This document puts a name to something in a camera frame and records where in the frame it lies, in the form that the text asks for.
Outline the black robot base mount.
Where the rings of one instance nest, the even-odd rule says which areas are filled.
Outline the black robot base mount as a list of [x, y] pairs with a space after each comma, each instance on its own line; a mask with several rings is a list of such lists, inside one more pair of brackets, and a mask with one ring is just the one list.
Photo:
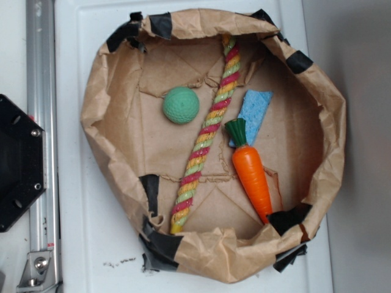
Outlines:
[[1, 232], [8, 231], [46, 190], [45, 131], [1, 95]]

